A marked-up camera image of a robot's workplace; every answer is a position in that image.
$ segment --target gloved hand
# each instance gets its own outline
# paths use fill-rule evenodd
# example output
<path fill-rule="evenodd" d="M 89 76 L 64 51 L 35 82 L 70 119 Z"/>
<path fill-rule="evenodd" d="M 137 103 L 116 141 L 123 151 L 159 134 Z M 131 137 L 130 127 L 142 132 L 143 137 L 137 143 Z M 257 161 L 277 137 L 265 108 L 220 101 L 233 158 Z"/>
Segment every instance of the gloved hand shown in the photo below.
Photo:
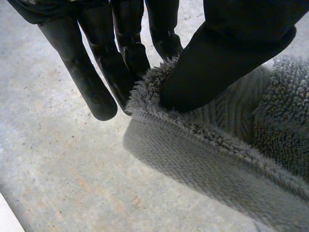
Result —
<path fill-rule="evenodd" d="M 37 24 L 59 53 L 94 117 L 106 121 L 117 104 L 96 72 L 82 42 L 78 24 L 96 62 L 125 112 L 130 91 L 150 68 L 140 40 L 143 0 L 8 0 L 32 24 Z M 159 55 L 182 51 L 174 33 L 179 0 L 146 0 L 150 31 Z M 114 42 L 114 26 L 120 53 Z"/>
<path fill-rule="evenodd" d="M 206 21 L 165 81 L 161 103 L 188 112 L 283 51 L 308 0 L 204 0 Z"/>

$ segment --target gray concrete surface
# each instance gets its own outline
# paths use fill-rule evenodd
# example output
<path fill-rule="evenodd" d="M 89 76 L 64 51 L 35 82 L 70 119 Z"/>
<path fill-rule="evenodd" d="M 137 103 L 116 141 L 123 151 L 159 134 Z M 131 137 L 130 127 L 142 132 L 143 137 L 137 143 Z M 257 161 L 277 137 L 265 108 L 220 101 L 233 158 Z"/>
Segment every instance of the gray concrete surface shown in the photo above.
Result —
<path fill-rule="evenodd" d="M 203 20 L 201 0 L 181 1 L 183 45 Z M 142 24 L 158 65 L 147 12 Z M 308 25 L 306 15 L 284 52 L 309 54 Z M 0 35 L 0 191 L 25 231 L 256 231 L 249 218 L 126 152 L 130 118 L 95 120 L 57 52 L 7 1 L 0 1 Z"/>

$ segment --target gray towel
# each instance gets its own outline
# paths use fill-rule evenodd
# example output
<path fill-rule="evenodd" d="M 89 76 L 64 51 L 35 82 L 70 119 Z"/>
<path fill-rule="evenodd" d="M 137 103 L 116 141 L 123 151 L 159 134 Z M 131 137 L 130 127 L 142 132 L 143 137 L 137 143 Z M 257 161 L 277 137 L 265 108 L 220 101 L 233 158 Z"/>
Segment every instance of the gray towel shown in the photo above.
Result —
<path fill-rule="evenodd" d="M 159 105 L 176 61 L 132 91 L 125 148 L 270 228 L 309 230 L 309 59 L 270 60 L 187 114 Z"/>

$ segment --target gray microfiber cloth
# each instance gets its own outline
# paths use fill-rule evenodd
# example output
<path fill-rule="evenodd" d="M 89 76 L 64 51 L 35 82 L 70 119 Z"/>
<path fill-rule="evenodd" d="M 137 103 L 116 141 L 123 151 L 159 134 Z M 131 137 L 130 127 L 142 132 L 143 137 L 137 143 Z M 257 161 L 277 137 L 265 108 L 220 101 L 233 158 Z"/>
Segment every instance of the gray microfiber cloth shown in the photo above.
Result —
<path fill-rule="evenodd" d="M 125 148 L 271 229 L 309 231 L 309 59 L 276 57 L 187 114 L 159 104 L 176 62 L 132 91 Z"/>

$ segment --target black rubber glove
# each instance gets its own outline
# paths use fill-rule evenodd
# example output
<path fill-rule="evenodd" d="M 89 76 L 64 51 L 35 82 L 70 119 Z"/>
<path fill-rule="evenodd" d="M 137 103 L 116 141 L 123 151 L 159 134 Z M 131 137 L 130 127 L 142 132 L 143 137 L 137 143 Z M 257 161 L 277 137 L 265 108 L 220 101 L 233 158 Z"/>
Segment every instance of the black rubber glove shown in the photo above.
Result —
<path fill-rule="evenodd" d="M 188 112 L 283 51 L 307 0 L 204 0 L 205 23 L 163 85 L 161 103 Z"/>
<path fill-rule="evenodd" d="M 157 2 L 153 4 L 157 8 L 149 7 L 150 14 L 167 14 L 165 19 L 168 25 L 160 27 L 160 17 L 150 20 L 150 28 L 157 28 L 153 42 L 159 45 L 155 45 L 155 48 L 162 58 L 171 57 L 176 54 L 175 51 L 179 53 L 182 50 L 180 40 L 171 42 L 176 36 L 173 32 L 177 25 L 179 0 L 151 1 Z M 117 105 L 90 61 L 82 42 L 79 23 L 114 97 L 126 113 L 130 91 L 150 68 L 145 47 L 140 42 L 143 0 L 112 0 L 111 5 L 108 0 L 8 2 L 28 22 L 38 24 L 59 53 L 94 117 L 106 121 L 116 115 Z M 121 53 L 114 42 L 113 19 Z"/>

